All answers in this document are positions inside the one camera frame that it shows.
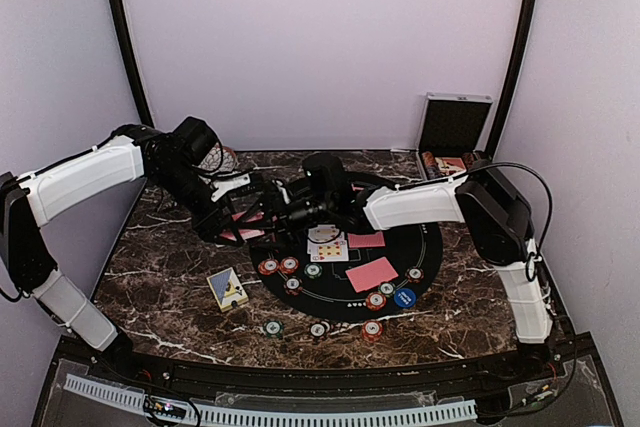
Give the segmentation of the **red playing card deck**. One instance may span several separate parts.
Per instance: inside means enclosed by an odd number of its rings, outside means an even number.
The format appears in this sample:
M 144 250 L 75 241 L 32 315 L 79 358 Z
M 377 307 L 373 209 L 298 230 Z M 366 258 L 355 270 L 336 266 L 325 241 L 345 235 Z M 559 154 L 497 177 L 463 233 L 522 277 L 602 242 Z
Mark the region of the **red playing card deck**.
M 240 212 L 240 213 L 236 213 L 236 214 L 232 214 L 232 218 L 234 220 L 237 220 L 238 218 L 240 218 L 245 212 Z M 252 217 L 250 217 L 248 219 L 249 222 L 254 222 L 254 221 L 258 221 L 258 220 L 262 220 L 263 218 L 263 213 L 262 212 L 258 212 L 257 214 L 253 215 Z M 253 238 L 257 238 L 260 237 L 262 235 L 265 234 L 264 230 L 261 229 L 246 229 L 246 228 L 241 228 L 238 229 L 238 234 L 240 237 L 238 237 L 237 235 L 234 234 L 234 232 L 232 230 L 225 230 L 223 231 L 219 237 L 225 240 L 229 240 L 229 241 L 238 241 L 239 239 L 242 239 L 243 241 L 246 240 L 250 240 Z

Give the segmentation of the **red card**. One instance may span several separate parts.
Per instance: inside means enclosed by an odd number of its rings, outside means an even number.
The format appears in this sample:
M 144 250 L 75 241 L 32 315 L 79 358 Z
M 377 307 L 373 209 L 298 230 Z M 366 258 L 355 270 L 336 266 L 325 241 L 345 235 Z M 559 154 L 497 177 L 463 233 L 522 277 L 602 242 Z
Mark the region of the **red card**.
M 373 234 L 353 234 L 347 237 L 350 249 L 382 248 L 385 246 L 384 234 L 376 232 Z

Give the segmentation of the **red card mat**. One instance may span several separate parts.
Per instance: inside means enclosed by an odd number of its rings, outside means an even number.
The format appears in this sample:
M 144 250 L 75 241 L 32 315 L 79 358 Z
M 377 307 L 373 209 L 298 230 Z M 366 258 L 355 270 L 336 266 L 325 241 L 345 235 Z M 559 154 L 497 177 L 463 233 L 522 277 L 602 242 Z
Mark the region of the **red card mat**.
M 386 257 L 350 268 L 345 273 L 356 293 L 368 291 L 398 277 L 397 271 Z

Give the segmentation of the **green poker chip stack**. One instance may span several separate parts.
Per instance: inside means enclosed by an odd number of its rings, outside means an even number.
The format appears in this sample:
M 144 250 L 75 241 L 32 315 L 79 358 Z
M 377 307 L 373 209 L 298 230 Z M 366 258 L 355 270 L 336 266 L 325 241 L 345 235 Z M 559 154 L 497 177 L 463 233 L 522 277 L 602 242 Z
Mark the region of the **green poker chip stack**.
M 263 328 L 265 335 L 269 338 L 281 339 L 283 337 L 284 326 L 280 321 L 268 320 Z

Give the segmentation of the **brown poker chip stack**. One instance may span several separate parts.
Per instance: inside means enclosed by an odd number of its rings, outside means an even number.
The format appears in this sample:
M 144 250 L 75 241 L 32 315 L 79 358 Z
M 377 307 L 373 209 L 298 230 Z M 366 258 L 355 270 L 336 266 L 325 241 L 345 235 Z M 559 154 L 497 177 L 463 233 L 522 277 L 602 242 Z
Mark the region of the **brown poker chip stack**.
M 314 322 L 309 326 L 309 334 L 314 340 L 321 340 L 328 336 L 331 325 L 328 322 Z

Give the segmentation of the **blue small blind button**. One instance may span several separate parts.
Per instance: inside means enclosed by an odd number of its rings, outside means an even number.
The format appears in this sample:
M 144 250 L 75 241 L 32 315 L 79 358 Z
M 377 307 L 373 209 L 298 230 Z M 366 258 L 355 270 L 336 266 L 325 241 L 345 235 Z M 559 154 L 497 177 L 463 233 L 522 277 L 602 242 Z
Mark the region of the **blue small blind button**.
M 409 309 L 416 304 L 417 295 L 410 288 L 400 288 L 394 293 L 393 299 L 401 309 Z

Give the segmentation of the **red poker chip stack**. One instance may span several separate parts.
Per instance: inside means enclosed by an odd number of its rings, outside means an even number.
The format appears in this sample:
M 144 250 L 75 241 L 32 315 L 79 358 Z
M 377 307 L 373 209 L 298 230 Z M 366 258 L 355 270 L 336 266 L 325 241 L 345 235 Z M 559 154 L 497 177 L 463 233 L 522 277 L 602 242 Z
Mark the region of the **red poker chip stack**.
M 384 332 L 383 325 L 377 320 L 368 320 L 362 324 L 361 336 L 368 342 L 378 341 Z

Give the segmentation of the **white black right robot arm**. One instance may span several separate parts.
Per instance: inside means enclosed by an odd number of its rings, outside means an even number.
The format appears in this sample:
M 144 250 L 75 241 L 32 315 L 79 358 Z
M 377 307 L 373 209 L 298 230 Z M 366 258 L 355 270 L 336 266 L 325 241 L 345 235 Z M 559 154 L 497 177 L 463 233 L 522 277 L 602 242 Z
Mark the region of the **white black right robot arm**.
M 369 322 L 412 307 L 443 260 L 440 224 L 467 227 L 478 255 L 497 272 L 517 340 L 544 344 L 552 329 L 539 281 L 531 208 L 497 169 L 400 186 L 347 171 L 327 153 L 307 157 L 303 177 L 267 184 L 253 209 L 264 236 L 250 244 L 262 282 L 315 317 Z

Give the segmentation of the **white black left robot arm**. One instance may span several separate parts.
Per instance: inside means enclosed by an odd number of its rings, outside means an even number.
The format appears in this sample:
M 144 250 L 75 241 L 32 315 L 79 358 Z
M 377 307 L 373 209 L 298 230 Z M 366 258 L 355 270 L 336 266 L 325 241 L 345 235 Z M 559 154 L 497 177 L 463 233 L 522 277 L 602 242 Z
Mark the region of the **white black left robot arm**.
M 35 299 L 97 352 L 125 343 L 125 334 L 61 270 L 43 232 L 102 194 L 147 179 L 190 213 L 201 240 L 214 241 L 231 218 L 214 201 L 200 164 L 218 143 L 207 123 L 194 117 L 171 132 L 126 124 L 101 143 L 48 167 L 4 173 L 1 260 L 18 293 Z

